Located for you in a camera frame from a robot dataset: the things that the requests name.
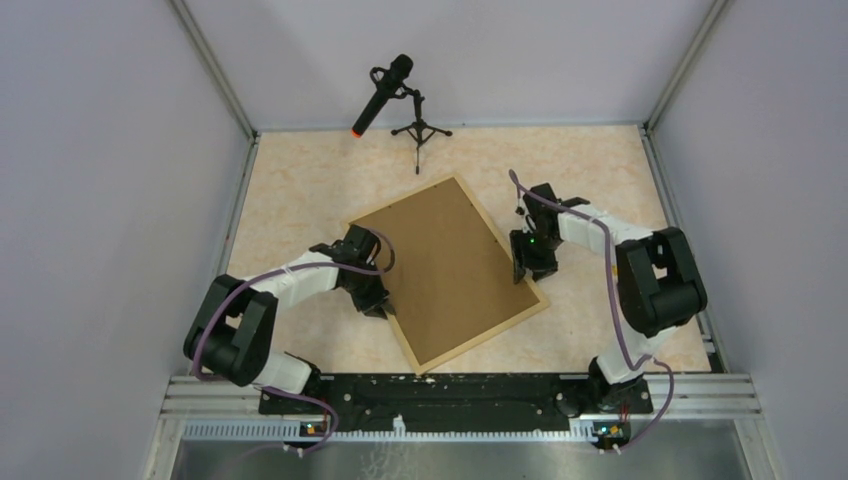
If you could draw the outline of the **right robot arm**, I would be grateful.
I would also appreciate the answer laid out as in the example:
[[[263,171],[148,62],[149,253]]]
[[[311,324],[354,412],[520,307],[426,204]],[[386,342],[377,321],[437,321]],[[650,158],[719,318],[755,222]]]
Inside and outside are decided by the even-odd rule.
[[[612,412],[663,343],[707,306],[687,237],[677,227],[651,230],[620,220],[581,197],[561,200],[548,183],[516,190],[524,225],[509,234],[515,282],[557,273],[556,252],[564,243],[604,259],[615,340],[592,359],[583,400]]]

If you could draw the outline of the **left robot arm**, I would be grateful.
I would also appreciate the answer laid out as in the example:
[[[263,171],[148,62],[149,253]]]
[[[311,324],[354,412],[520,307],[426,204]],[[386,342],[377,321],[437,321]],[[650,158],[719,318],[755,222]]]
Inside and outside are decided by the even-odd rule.
[[[343,238],[311,246],[298,258],[246,279],[216,277],[183,344],[199,380],[227,380],[257,390],[282,392],[297,413],[319,404],[319,369],[289,353],[275,353],[272,337],[278,313],[318,294],[342,290],[357,312],[387,318],[394,309],[383,276],[396,263],[389,238],[352,225]]]

